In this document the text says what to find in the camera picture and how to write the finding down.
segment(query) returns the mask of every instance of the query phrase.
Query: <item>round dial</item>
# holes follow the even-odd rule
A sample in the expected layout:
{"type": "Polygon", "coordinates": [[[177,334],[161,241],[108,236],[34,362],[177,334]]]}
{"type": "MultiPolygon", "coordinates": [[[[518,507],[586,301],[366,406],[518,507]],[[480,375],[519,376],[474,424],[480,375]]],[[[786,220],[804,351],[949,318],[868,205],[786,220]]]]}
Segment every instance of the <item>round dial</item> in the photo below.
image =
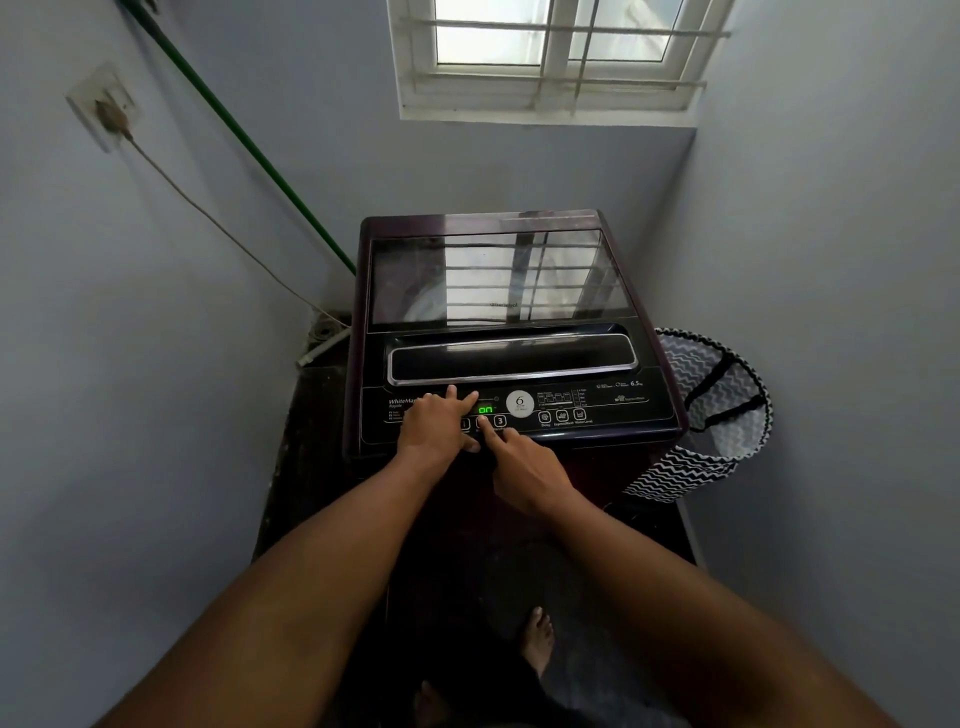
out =
{"type": "Polygon", "coordinates": [[[529,392],[515,389],[507,395],[507,411],[514,417],[529,417],[534,411],[534,398],[529,392]]]}

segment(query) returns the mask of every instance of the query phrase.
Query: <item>zigzag patterned basket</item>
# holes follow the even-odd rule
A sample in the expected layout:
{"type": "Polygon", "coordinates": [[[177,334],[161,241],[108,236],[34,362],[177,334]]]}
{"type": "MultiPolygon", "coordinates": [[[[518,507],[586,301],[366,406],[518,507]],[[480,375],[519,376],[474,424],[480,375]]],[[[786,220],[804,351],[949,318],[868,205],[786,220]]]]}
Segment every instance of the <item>zigzag patterned basket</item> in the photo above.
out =
{"type": "Polygon", "coordinates": [[[754,369],[700,334],[658,328],[690,418],[690,432],[624,493],[670,502],[722,480],[770,438],[774,408],[754,369]]]}

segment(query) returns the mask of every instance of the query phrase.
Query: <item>green pipe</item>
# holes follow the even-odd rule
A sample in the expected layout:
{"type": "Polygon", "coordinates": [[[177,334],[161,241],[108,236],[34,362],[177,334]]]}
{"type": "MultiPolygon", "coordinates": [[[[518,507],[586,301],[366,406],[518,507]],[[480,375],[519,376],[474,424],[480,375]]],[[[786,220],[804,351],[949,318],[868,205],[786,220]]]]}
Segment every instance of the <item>green pipe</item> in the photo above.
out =
{"type": "Polygon", "coordinates": [[[303,200],[300,199],[300,196],[294,192],[293,187],[283,179],[276,168],[270,163],[270,160],[264,156],[260,148],[257,147],[256,144],[253,143],[253,140],[247,136],[247,133],[243,131],[243,128],[237,123],[236,119],[230,115],[227,108],[220,103],[220,99],[214,95],[209,86],[204,83],[204,80],[197,75],[197,72],[193,70],[193,67],[180,54],[180,51],[177,50],[177,46],[163,33],[160,26],[156,24],[156,21],[147,10],[140,5],[140,0],[120,0],[120,4],[127,9],[133,16],[133,19],[143,28],[144,32],[156,41],[156,44],[167,54],[167,57],[180,70],[180,73],[197,89],[200,95],[204,97],[204,100],[210,104],[210,107],[216,111],[217,116],[227,125],[227,128],[233,132],[233,135],[240,140],[240,143],[243,144],[253,158],[259,162],[260,166],[263,167],[263,171],[270,175],[270,179],[276,182],[276,186],[280,188],[283,194],[294,204],[294,207],[300,211],[300,214],[306,218],[306,221],[313,226],[313,229],[317,231],[326,244],[330,246],[330,250],[333,251],[334,254],[344,262],[344,265],[349,268],[350,272],[356,276],[357,267],[353,264],[353,261],[340,249],[340,246],[337,245],[336,241],[330,236],[330,233],[327,232],[324,226],[320,224],[320,221],[314,217],[310,208],[307,207],[303,203],[303,200]]]}

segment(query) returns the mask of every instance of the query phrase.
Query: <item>hand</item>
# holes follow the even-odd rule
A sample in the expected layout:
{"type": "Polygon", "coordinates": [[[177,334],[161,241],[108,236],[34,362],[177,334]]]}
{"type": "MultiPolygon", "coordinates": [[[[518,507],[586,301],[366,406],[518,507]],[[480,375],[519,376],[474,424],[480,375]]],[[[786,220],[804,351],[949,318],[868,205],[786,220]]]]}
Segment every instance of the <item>hand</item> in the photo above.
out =
{"type": "Polygon", "coordinates": [[[460,450],[479,452],[480,443],[460,430],[460,420],[480,395],[470,392],[457,399],[457,388],[446,388],[446,398],[423,395],[403,415],[403,426],[396,442],[396,456],[409,458],[411,465],[424,467],[439,478],[450,467],[460,450]]]}
{"type": "Polygon", "coordinates": [[[478,417],[477,424],[496,455],[493,490],[516,510],[543,518],[558,501],[576,494],[552,449],[512,427],[503,430],[501,440],[486,417],[478,417]]]}

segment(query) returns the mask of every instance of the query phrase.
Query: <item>electrical socket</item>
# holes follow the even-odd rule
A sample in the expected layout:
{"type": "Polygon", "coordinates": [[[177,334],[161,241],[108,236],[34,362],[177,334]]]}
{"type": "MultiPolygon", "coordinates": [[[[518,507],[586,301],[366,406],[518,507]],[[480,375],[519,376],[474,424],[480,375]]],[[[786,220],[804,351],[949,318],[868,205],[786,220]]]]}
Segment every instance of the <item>electrical socket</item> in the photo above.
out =
{"type": "Polygon", "coordinates": [[[116,149],[120,137],[108,132],[100,123],[97,118],[98,101],[112,101],[120,107],[127,114],[131,127],[143,116],[140,107],[120,81],[116,67],[109,61],[97,66],[93,73],[71,88],[66,94],[66,101],[105,152],[116,149]]]}

